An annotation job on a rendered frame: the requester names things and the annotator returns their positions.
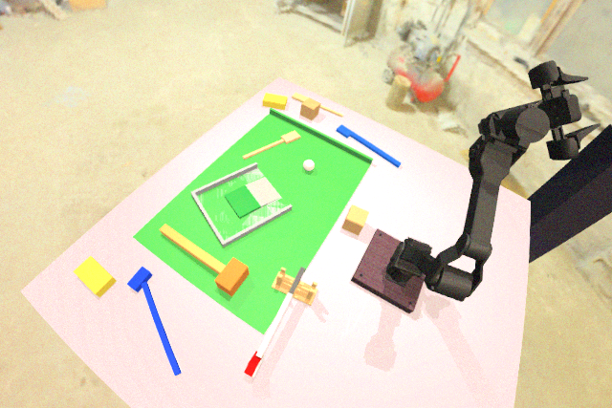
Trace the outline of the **tan rectangular bar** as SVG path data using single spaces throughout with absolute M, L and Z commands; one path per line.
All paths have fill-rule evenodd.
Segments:
M 298 139 L 300 139 L 300 137 L 301 136 L 298 134 L 298 132 L 296 130 L 294 130 L 294 131 L 292 131 L 290 133 L 287 133 L 287 134 L 285 134 L 283 136 L 280 136 L 281 140 L 278 140 L 276 142 L 273 142 L 273 143 L 271 143 L 269 145 L 266 145 L 266 146 L 264 146 L 262 148 L 259 148 L 257 150 L 254 150 L 254 151 L 250 152 L 249 154 L 243 156 L 243 159 L 245 160 L 245 159 L 247 159 L 247 158 L 249 158 L 249 157 L 251 157 L 253 155 L 256 155 L 256 154 L 258 154 L 260 152 L 263 152 L 263 151 L 265 151 L 265 150 L 267 150 L 269 148 L 272 148 L 272 147 L 274 147 L 274 146 L 276 146 L 276 145 L 278 145 L 278 144 L 280 144 L 282 142 L 285 142 L 287 144 L 287 143 L 290 143 L 290 142 L 292 142 L 294 140 L 298 140 Z
M 293 98 L 293 99 L 295 99 L 295 100 L 298 100 L 298 101 L 300 101 L 300 102 L 302 102 L 302 103 L 303 103 L 303 102 L 304 102 L 304 101 L 305 101 L 305 100 L 306 100 L 308 97 L 306 97 L 306 96 L 304 96 L 304 95 L 302 95 L 302 94 L 297 94 L 297 93 L 295 93 L 294 95 L 292 95 L 292 98 Z M 332 114 L 335 114 L 335 115 L 337 115 L 337 116 L 339 116 L 339 117 L 343 117 L 343 114 L 338 113 L 338 112 L 336 112 L 336 111 L 334 111 L 334 110 L 331 110 L 331 109 L 329 109 L 329 108 L 327 108 L 327 107 L 324 107 L 324 106 L 322 106 L 322 105 L 320 105 L 320 108 L 321 108 L 321 109 L 323 109 L 323 110 L 325 110 L 325 111 L 328 111 L 328 112 L 330 112 L 330 113 L 332 113 Z

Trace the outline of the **blue toy putter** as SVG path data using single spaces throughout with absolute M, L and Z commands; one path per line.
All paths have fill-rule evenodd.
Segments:
M 149 308 L 151 310 L 152 313 L 152 317 L 154 319 L 154 323 L 156 325 L 156 329 L 161 337 L 161 340 L 163 342 L 164 345 L 164 349 L 165 349 L 165 353 L 167 355 L 168 361 L 172 366 L 172 370 L 174 372 L 174 375 L 179 375 L 181 374 L 181 370 L 180 367 L 178 365 L 177 359 L 175 357 L 175 354 L 173 353 L 167 335 L 165 333 L 164 330 L 164 325 L 163 322 L 157 312 L 152 294 L 150 292 L 150 288 L 147 284 L 148 279 L 150 279 L 152 277 L 152 274 L 149 270 L 145 269 L 144 267 L 141 267 L 140 270 L 134 275 L 134 277 L 131 278 L 130 281 L 128 281 L 127 285 L 133 289 L 136 292 L 140 292 L 140 289 L 143 289 L 145 297 L 147 299 L 147 303 L 149 305 Z

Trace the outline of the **tan rectangular block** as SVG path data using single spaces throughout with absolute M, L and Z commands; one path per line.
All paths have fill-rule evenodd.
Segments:
M 300 116 L 309 120 L 313 120 L 319 113 L 320 104 L 321 103 L 308 97 L 301 104 Z
M 346 229 L 356 235 L 359 235 L 369 212 L 352 205 L 345 219 L 342 229 Z

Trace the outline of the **yellow rectangular block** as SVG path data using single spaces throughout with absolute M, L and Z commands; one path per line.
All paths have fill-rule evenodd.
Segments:
M 263 106 L 272 107 L 275 109 L 285 110 L 287 103 L 286 96 L 277 96 L 272 94 L 265 94 L 263 99 Z
M 117 282 L 92 256 L 77 267 L 74 273 L 98 297 Z

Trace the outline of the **blue flat bar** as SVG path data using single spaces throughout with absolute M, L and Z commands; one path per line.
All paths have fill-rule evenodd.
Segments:
M 391 164 L 395 165 L 396 167 L 399 167 L 401 165 L 401 162 L 399 162 L 396 159 L 392 158 L 386 152 L 384 152 L 382 149 L 380 149 L 376 145 L 372 144 L 368 140 L 365 140 L 361 136 L 357 135 L 356 133 L 352 132 L 348 128 L 344 127 L 343 125 L 339 126 L 336 131 L 339 132 L 340 134 L 342 134 L 343 136 L 347 137 L 347 138 L 352 137 L 353 139 L 357 140 L 359 143 L 361 143 L 365 147 L 369 148 L 370 150 L 372 150 L 373 152 L 375 152 L 379 156 L 383 157 L 384 159 L 386 159 L 387 161 L 389 161 Z

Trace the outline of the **green flat mat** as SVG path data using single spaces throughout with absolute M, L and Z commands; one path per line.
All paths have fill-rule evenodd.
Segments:
M 281 140 L 296 130 L 300 139 L 282 142 L 247 159 L 250 152 Z M 312 160 L 315 168 L 306 171 L 303 163 Z M 266 177 L 292 210 L 251 233 L 222 247 L 191 192 L 242 169 L 254 162 L 257 168 L 204 193 L 206 212 L 210 201 L 222 204 L 227 215 L 227 183 L 233 191 Z M 192 183 L 176 195 L 133 237 L 160 260 L 181 274 L 198 290 L 232 312 L 255 330 L 265 334 L 287 294 L 272 288 L 282 268 L 294 278 L 300 267 L 311 264 L 319 248 L 365 176 L 369 163 L 337 148 L 289 122 L 268 114 L 244 137 L 209 165 Z M 250 181 L 249 181 L 250 175 Z M 260 178 L 259 178 L 260 175 Z M 218 199 L 217 199 L 218 198 Z M 282 202 L 280 199 L 282 198 Z M 284 202 L 285 201 L 285 202 Z M 250 274 L 233 296 L 217 288 L 219 274 L 164 237 L 163 225 L 176 230 L 224 265 L 232 258 L 249 267 Z

